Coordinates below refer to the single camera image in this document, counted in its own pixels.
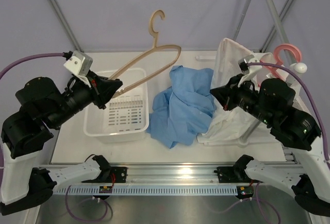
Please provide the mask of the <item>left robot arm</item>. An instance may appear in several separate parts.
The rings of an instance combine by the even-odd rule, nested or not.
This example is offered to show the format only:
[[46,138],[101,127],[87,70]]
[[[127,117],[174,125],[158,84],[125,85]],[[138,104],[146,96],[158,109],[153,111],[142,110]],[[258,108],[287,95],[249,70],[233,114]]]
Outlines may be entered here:
[[16,92],[21,104],[18,112],[2,126],[4,171],[1,184],[1,214],[6,216],[34,208],[48,201],[61,188],[79,182],[107,181],[111,166],[103,156],[93,156],[74,166],[49,170],[36,167],[44,144],[75,114],[90,104],[104,109],[122,86],[119,79],[109,80],[90,73],[89,84],[76,77],[64,92],[47,77],[32,79]]

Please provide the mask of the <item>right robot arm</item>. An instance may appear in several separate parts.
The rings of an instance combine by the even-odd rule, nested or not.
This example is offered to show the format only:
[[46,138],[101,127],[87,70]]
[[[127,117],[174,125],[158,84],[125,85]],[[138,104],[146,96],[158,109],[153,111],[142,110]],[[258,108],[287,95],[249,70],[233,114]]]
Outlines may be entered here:
[[267,183],[294,198],[304,210],[329,216],[329,168],[325,162],[323,135],[315,119],[293,106],[295,90],[278,78],[266,79],[255,90],[251,81],[240,84],[243,75],[210,93],[225,111],[241,108],[270,130],[270,134],[290,148],[304,173],[291,176],[263,164],[252,156],[242,155],[233,165],[234,177]]

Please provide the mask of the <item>blue shirt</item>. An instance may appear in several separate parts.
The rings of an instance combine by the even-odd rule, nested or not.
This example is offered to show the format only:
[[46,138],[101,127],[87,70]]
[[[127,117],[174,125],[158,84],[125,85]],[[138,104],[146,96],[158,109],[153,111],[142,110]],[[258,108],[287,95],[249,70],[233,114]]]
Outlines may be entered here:
[[169,76],[171,86],[155,96],[146,131],[167,148],[190,146],[208,131],[216,109],[210,94],[213,70],[178,65]]

